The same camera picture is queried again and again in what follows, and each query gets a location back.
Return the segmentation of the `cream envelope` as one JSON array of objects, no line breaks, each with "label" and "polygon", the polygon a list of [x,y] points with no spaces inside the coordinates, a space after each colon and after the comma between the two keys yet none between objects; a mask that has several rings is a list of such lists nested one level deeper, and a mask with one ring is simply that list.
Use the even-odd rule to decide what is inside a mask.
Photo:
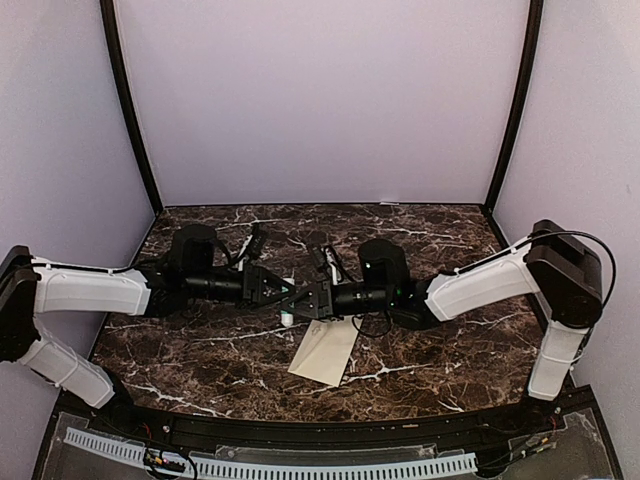
[{"label": "cream envelope", "polygon": [[352,319],[352,316],[348,316],[337,321],[312,320],[288,372],[337,387],[358,336]]}]

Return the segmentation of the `small glue bottle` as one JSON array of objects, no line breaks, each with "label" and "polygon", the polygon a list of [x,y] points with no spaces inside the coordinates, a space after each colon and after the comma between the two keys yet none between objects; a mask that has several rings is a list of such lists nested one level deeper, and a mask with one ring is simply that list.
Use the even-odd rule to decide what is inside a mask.
[{"label": "small glue bottle", "polygon": [[281,325],[290,328],[294,325],[294,316],[288,312],[281,312]]}]

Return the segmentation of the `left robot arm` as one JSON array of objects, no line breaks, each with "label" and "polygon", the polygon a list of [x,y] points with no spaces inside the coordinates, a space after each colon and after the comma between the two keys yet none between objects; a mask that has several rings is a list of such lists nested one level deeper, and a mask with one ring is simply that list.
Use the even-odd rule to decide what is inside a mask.
[{"label": "left robot arm", "polygon": [[1,359],[24,365],[101,410],[103,421],[120,436],[141,427],[116,376],[91,363],[36,324],[39,314],[104,312],[164,318],[192,300],[250,309],[279,303],[294,284],[254,265],[266,235],[254,227],[237,255],[214,228],[187,225],[177,230],[163,255],[124,268],[55,263],[16,245],[1,263]]}]

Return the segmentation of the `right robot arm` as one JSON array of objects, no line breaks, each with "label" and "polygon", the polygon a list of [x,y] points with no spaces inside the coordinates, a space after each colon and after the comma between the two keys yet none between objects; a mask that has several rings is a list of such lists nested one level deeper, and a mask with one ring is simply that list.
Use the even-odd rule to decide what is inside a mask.
[{"label": "right robot arm", "polygon": [[559,395],[613,293],[602,286],[602,262],[590,242],[611,251],[590,233],[565,230],[544,219],[529,235],[493,255],[415,279],[403,248],[372,239],[358,249],[361,281],[312,283],[285,296],[281,305],[311,320],[382,313],[393,325],[419,331],[511,298],[542,298],[549,312],[528,397],[510,413],[511,426],[530,434],[547,420],[546,401]]}]

